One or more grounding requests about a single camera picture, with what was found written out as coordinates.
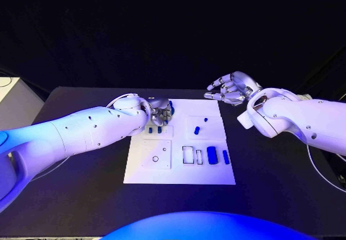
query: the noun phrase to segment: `white board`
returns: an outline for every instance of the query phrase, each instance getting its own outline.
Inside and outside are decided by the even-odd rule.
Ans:
[[[229,161],[232,153],[227,150],[217,101],[170,100],[174,115],[167,126],[161,127],[161,133],[148,122],[144,131],[131,137],[124,184],[235,185],[232,163],[226,164],[223,159],[223,150]],[[193,163],[183,163],[183,146],[191,147]],[[216,148],[217,164],[209,164],[210,146]],[[196,150],[200,150],[200,161]]]

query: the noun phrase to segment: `black table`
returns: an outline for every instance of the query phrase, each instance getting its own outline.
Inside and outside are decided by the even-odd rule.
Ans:
[[[34,123],[105,106],[121,94],[203,99],[203,90],[59,87]],[[236,185],[122,184],[131,138],[70,157],[33,181],[0,213],[1,237],[96,237],[150,216],[180,211],[242,214],[312,236],[346,235],[346,193],[318,176],[307,147],[289,134],[245,130],[245,107],[219,102]],[[331,173],[320,150],[312,157]]]

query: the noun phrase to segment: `black curtain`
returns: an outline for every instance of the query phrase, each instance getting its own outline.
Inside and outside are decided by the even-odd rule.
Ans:
[[[1,4],[0,71],[43,97],[57,86],[204,89],[233,71],[346,93],[344,1]]]

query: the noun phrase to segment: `robotic arm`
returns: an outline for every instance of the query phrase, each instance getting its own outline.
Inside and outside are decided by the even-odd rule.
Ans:
[[[173,112],[167,99],[145,100],[129,93],[115,98],[106,107],[0,131],[0,212],[53,163],[138,134],[148,120],[157,126],[167,125]]]
[[[289,132],[307,145],[346,155],[344,103],[308,99],[278,88],[262,89],[239,71],[220,77],[207,90],[220,84],[220,93],[203,96],[233,106],[248,100],[246,111],[236,118],[245,129],[255,126],[269,138]]]

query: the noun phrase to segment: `blue block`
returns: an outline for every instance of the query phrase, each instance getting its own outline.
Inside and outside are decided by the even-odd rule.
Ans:
[[[196,134],[196,135],[199,134],[199,131],[200,131],[200,127],[196,126],[196,129],[194,129],[194,134]]]
[[[207,152],[207,161],[209,161],[209,164],[216,164],[219,161],[217,161],[217,156],[216,156],[216,149],[214,149],[214,146],[209,146],[206,148],[206,152]]]
[[[222,153],[223,153],[225,164],[229,164],[229,156],[227,156],[227,151],[226,151],[226,150],[223,150],[223,151],[222,151]]]

